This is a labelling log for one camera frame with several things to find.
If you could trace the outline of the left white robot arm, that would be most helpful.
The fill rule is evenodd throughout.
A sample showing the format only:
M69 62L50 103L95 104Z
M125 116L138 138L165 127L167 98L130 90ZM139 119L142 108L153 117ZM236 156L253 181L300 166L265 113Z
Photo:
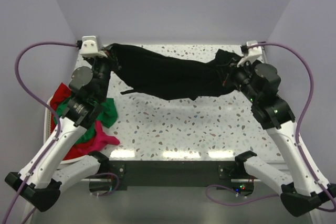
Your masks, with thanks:
M69 84L72 91L57 125L34 158L19 172L10 172L5 182L36 209L45 212L61 193L80 180L95 175L103 178L109 171L109 158L89 151L80 161L58 169L71 147L97 122L103 111L110 81L112 58L104 49L80 50L91 67L77 68Z

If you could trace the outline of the black t shirt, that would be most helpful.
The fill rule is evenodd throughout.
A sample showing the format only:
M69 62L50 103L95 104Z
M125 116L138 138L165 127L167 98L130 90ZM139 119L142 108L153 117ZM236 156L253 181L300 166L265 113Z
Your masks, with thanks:
M219 97L235 90L226 79L241 57L219 49L215 58L203 63L177 59L138 46L108 46L113 72L130 90L122 94L144 93L164 100Z

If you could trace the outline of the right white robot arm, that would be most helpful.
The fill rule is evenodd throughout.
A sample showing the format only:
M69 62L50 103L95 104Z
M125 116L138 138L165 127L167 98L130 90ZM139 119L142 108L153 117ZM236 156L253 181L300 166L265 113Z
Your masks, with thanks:
M280 196L291 215L299 217L334 200L335 184L322 174L297 132L289 104L278 95L280 82L277 69L258 60L229 64L224 85L234 86L251 102L253 117L274 141L290 172L285 174L248 151L236 156L234 173L260 179Z

